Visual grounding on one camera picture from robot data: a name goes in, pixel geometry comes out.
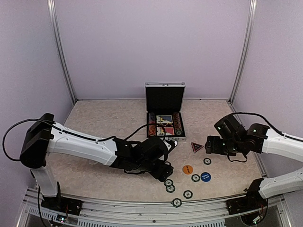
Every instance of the triangular sticker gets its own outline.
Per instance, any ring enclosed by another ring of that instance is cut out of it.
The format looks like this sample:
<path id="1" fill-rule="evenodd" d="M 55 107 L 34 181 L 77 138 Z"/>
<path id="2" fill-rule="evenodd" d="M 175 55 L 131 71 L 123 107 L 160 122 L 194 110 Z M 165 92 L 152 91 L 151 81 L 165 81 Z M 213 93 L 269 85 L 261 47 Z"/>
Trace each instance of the triangular sticker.
<path id="1" fill-rule="evenodd" d="M 204 146 L 197 144 L 197 143 L 193 143 L 191 142 L 191 147 L 193 149 L 193 152 L 196 153 L 197 151 L 199 151 L 200 149 L 202 149 Z"/>

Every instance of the open aluminum case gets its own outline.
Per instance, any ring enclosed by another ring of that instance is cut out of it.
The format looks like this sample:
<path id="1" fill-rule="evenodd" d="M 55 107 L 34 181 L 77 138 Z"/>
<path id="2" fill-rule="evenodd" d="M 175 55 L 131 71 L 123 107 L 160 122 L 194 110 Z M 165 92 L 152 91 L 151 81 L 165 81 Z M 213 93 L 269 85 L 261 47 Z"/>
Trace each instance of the open aluminum case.
<path id="1" fill-rule="evenodd" d="M 181 107 L 185 83 L 145 83 L 146 93 L 146 131 L 147 138 L 151 136 L 186 141 Z"/>

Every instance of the white wall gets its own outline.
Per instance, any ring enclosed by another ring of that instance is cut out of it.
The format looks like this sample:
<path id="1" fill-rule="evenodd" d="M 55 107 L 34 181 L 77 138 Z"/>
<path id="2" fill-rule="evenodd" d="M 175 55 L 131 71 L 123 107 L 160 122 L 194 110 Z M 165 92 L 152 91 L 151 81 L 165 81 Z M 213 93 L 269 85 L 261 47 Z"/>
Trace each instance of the white wall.
<path id="1" fill-rule="evenodd" d="M 303 137 L 303 1 L 259 0 L 237 111 L 260 113 L 278 129 Z M 262 122 L 242 117 L 246 125 Z M 269 176 L 294 171 L 302 163 L 262 155 Z M 303 191 L 285 195 L 294 227 L 303 223 Z"/>
<path id="2" fill-rule="evenodd" d="M 143 98 L 145 82 L 185 82 L 186 97 L 228 99 L 249 0 L 57 0 L 78 99 Z"/>
<path id="3" fill-rule="evenodd" d="M 72 108 L 57 55 L 47 1 L 0 1 L 0 137 L 17 121 L 45 112 L 63 122 Z M 19 158 L 27 128 L 14 129 L 7 152 Z M 8 160 L 0 148 L 0 226 L 15 220 L 33 178 L 21 163 Z"/>

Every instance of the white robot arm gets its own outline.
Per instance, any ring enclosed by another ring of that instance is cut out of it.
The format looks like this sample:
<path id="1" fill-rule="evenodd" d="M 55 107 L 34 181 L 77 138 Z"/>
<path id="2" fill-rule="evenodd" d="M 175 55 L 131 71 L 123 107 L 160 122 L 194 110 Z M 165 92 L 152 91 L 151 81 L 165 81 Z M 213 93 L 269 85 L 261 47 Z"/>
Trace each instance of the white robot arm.
<path id="1" fill-rule="evenodd" d="M 53 115 L 44 114 L 26 133 L 20 161 L 31 169 L 43 195 L 41 206 L 79 215 L 81 201 L 64 198 L 47 164 L 46 155 L 61 153 L 100 162 L 125 173 L 149 173 L 164 182 L 173 173 L 166 162 L 176 147 L 174 140 L 151 137 L 144 142 L 128 141 L 112 136 L 106 139 L 71 130 L 53 121 Z"/>
<path id="2" fill-rule="evenodd" d="M 286 135 L 262 124 L 252 124 L 248 130 L 233 117 L 225 116 L 214 126 L 221 135 L 208 136 L 205 144 L 206 153 L 236 156 L 237 153 L 246 155 L 250 152 L 276 154 L 303 162 L 303 139 Z M 227 201 L 229 214 L 242 213 L 266 206 L 267 199 L 283 193 L 303 189 L 303 168 L 289 174 L 274 178 L 260 178 L 252 182 L 243 198 Z"/>
<path id="3" fill-rule="evenodd" d="M 283 137 L 273 129 L 266 133 L 262 153 L 276 154 L 303 162 L 303 143 Z M 262 198 L 293 192 L 303 189 L 303 168 L 289 174 L 274 178 L 266 178 L 260 184 L 259 193 Z"/>

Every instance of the orange poker chip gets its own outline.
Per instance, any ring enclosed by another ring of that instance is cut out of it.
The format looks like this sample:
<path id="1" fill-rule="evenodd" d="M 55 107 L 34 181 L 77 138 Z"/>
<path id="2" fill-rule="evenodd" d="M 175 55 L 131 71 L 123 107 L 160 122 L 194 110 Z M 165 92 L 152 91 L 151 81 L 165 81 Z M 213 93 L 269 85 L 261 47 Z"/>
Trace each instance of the orange poker chip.
<path id="1" fill-rule="evenodd" d="M 192 166 L 190 166 L 190 165 L 186 165 L 186 166 L 183 166 L 182 171 L 183 171 L 185 174 L 189 175 L 189 174 L 192 174 L 192 173 L 193 173 L 194 168 L 193 168 Z"/>

